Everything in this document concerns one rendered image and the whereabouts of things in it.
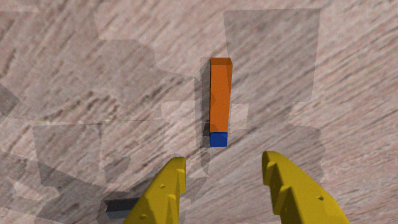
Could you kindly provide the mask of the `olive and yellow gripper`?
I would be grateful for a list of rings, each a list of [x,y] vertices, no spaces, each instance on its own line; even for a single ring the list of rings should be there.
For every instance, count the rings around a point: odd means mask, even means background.
[[[275,151],[262,154],[263,184],[270,187],[281,224],[350,224],[336,200],[296,164]],[[158,172],[122,224],[178,224],[186,192],[186,159],[174,157]]]

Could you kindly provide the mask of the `blue cube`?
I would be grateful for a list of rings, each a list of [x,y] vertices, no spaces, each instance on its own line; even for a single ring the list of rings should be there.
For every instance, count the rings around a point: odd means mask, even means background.
[[[228,132],[210,132],[210,147],[227,147]]]

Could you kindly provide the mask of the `orange rod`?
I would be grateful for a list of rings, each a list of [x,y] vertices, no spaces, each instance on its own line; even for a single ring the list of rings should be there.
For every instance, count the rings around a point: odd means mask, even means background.
[[[233,64],[230,58],[210,58],[210,132],[227,132]]]

